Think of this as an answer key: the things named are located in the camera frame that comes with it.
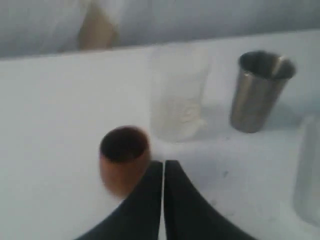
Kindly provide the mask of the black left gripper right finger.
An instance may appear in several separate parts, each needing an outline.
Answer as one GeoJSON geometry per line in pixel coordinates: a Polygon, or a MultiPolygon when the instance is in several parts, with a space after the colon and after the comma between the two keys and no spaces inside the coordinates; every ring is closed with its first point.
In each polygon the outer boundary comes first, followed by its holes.
{"type": "Polygon", "coordinates": [[[163,200],[168,240],[254,239],[202,197],[177,160],[165,162],[163,200]]]}

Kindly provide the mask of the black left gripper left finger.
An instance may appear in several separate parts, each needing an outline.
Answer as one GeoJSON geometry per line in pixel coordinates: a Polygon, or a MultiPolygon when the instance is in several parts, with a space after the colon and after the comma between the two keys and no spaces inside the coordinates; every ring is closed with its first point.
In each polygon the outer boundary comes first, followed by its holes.
{"type": "Polygon", "coordinates": [[[157,240],[162,209],[163,163],[152,161],[134,190],[79,240],[157,240]]]}

